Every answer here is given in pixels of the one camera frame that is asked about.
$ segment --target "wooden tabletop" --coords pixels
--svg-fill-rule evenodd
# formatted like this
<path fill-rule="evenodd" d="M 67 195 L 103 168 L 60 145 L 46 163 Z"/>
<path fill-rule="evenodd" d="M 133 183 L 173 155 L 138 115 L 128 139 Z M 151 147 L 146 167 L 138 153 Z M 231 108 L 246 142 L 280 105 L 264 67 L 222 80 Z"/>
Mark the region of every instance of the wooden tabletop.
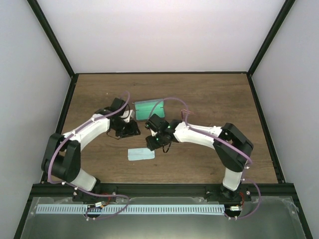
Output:
<path fill-rule="evenodd" d="M 80 75 L 63 132 L 73 130 L 100 108 L 110 106 L 125 90 L 130 102 L 178 97 L 194 114 L 188 122 L 203 126 L 236 125 L 254 144 L 253 166 L 247 177 L 257 183 L 277 183 L 257 110 L 244 74 L 85 74 Z M 180 119 L 184 106 L 164 103 L 165 119 Z M 221 183 L 225 168 L 216 152 L 192 143 L 173 143 L 155 159 L 129 161 L 129 148 L 146 147 L 150 135 L 145 122 L 141 135 L 120 140 L 98 136 L 82 151 L 82 168 L 102 182 L 118 183 Z"/>

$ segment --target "wooden table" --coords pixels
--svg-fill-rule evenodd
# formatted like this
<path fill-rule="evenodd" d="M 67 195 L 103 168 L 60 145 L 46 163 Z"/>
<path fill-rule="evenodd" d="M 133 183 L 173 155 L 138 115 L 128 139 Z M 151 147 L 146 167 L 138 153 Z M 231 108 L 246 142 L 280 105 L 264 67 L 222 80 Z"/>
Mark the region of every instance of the wooden table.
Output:
<path fill-rule="evenodd" d="M 109 106 L 123 91 L 131 102 L 178 97 L 194 115 L 189 123 L 205 126 L 236 125 L 254 144 L 253 166 L 247 177 L 257 183 L 276 183 L 257 110 L 244 74 L 84 74 L 80 75 L 63 132 L 79 126 L 97 110 Z M 183 105 L 164 103 L 165 119 L 180 119 Z M 116 140 L 98 136 L 82 151 L 82 168 L 102 182 L 118 183 L 221 183 L 225 168 L 211 148 L 173 143 L 168 153 L 155 159 L 129 161 L 129 148 L 146 147 L 150 134 L 139 122 L 141 135 Z"/>

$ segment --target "black frame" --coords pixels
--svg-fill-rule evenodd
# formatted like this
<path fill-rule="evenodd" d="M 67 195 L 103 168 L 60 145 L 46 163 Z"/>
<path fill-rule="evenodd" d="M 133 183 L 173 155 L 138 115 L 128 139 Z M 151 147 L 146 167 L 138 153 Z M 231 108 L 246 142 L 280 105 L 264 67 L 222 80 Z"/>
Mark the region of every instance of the black frame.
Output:
<path fill-rule="evenodd" d="M 68 62 L 57 38 L 54 35 L 53 30 L 51 29 L 48 21 L 46 20 L 43 11 L 41 10 L 37 0 L 27 0 L 30 7 L 32 8 L 35 16 L 39 20 L 43 30 L 45 31 L 47 37 L 52 43 L 53 48 L 57 52 L 62 64 L 67 70 L 71 82 L 69 85 L 69 89 L 66 95 L 66 99 L 62 108 L 62 112 L 58 121 L 58 125 L 56 128 L 56 133 L 62 133 L 62 129 L 64 126 L 64 122 L 67 116 L 67 112 L 72 100 L 73 92 L 76 86 L 76 82 L 78 80 L 79 74 L 75 74 L 72 70 L 70 63 Z M 260 188 L 261 194 L 263 196 L 291 196 L 295 205 L 299 209 L 299 218 L 302 223 L 305 235 L 308 239 L 312 239 L 312 235 L 306 221 L 304 212 L 302 210 L 301 204 L 299 202 L 295 187 L 292 183 L 286 183 L 285 178 L 280 166 L 280 162 L 278 160 L 273 141 L 271 139 L 266 119 L 263 114 L 260 102 L 258 100 L 258 95 L 256 93 L 254 83 L 252 80 L 252 76 L 256 71 L 258 65 L 262 61 L 263 56 L 265 55 L 267 49 L 269 48 L 272 40 L 276 36 L 280 26 L 284 22 L 287 14 L 289 13 L 291 7 L 293 6 L 295 0 L 286 0 L 283 4 L 275 22 L 273 23 L 266 39 L 264 40 L 258 54 L 256 55 L 250 69 L 248 72 L 144 72 L 144 73 L 122 73 L 122 74 L 246 74 L 249 86 L 251 88 L 251 92 L 253 95 L 253 99 L 256 105 L 256 109 L 259 115 L 259 119 L 262 125 L 262 129 L 265 135 L 266 143 L 269 149 L 269 153 L 273 162 L 274 170 L 277 176 L 278 184 L 258 184 Z M 73 197 L 74 189 L 69 186 L 62 185 L 54 185 L 46 182 L 47 175 L 44 173 L 41 179 L 41 183 L 34 184 L 29 198 L 26 202 L 26 206 L 24 208 L 20 223 L 16 230 L 16 234 L 14 236 L 15 239 L 20 238 L 23 227 L 25 224 L 25 220 L 27 218 L 32 199 L 34 197 Z M 207 196 L 207 192 L 217 192 L 219 190 L 219 184 L 101 184 L 101 188 L 104 192 L 117 192 L 120 194 L 128 195 L 129 197 L 155 197 L 155 196 L 196 196 L 196 197 L 205 197 Z M 242 184 L 241 190 L 250 191 L 250 196 L 257 196 L 257 190 L 252 184 Z M 210 200 L 216 201 L 218 197 L 216 195 L 212 195 Z"/>

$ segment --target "robotic arm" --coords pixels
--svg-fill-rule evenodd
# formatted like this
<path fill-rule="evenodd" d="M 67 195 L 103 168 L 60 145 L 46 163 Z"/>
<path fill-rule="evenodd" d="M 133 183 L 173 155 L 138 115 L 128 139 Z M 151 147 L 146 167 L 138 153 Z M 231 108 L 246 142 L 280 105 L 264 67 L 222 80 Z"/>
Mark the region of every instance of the robotic arm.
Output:
<path fill-rule="evenodd" d="M 227 198 L 232 197 L 241 182 L 241 176 L 246 164 L 246 159 L 239 153 L 230 149 L 225 144 L 214 140 L 212 137 L 195 132 L 190 128 L 200 130 L 218 137 L 224 141 L 232 141 L 234 147 L 250 156 L 253 144 L 233 124 L 227 123 L 224 127 L 204 127 L 188 124 L 181 120 L 173 120 L 168 123 L 156 114 L 146 122 L 146 128 L 151 130 L 152 135 L 146 138 L 147 147 L 155 150 L 172 142 L 191 142 L 215 149 L 223 165 L 226 167 L 223 179 L 222 192 Z"/>
<path fill-rule="evenodd" d="M 81 151 L 84 147 L 98 135 L 108 132 L 110 129 L 115 130 L 116 137 L 120 138 L 141 134 L 137 123 L 132 119 L 135 114 L 133 110 L 125 111 L 123 109 L 111 117 L 104 117 L 119 110 L 124 104 L 125 101 L 115 98 L 110 107 L 96 111 L 87 122 L 76 129 L 63 135 L 58 133 L 51 135 L 41 169 L 48 173 L 50 162 L 57 147 L 65 138 L 73 135 L 56 156 L 52 165 L 52 175 L 86 191 L 91 191 L 99 180 L 81 168 Z"/>

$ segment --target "white grille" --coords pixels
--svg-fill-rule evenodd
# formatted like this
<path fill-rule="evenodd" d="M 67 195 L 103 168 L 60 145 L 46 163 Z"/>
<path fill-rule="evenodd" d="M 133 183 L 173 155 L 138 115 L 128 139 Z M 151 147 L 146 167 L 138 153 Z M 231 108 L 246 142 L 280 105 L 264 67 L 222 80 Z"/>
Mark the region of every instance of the white grille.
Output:
<path fill-rule="evenodd" d="M 108 205 L 103 209 L 92 209 L 88 214 L 113 214 L 123 208 L 124 205 Z M 37 214 L 84 214 L 87 205 L 61 205 L 40 204 L 37 206 Z M 197 215 L 223 215 L 224 205 L 129 205 L 121 214 L 197 214 Z"/>

